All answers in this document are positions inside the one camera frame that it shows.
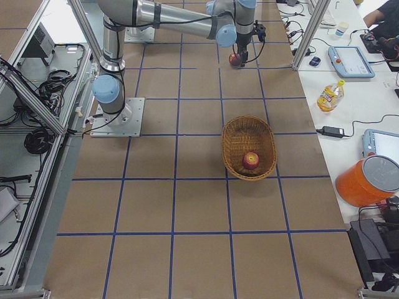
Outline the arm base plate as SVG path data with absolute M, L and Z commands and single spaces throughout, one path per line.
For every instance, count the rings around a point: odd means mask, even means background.
M 139 137 L 142 128 L 144 98 L 126 98 L 125 108 L 118 117 L 104 114 L 98 104 L 96 114 L 102 114 L 95 118 L 92 130 L 89 134 L 93 138 L 124 138 Z
M 152 27 L 128 27 L 125 31 L 125 42 L 133 44 L 152 44 L 155 29 Z

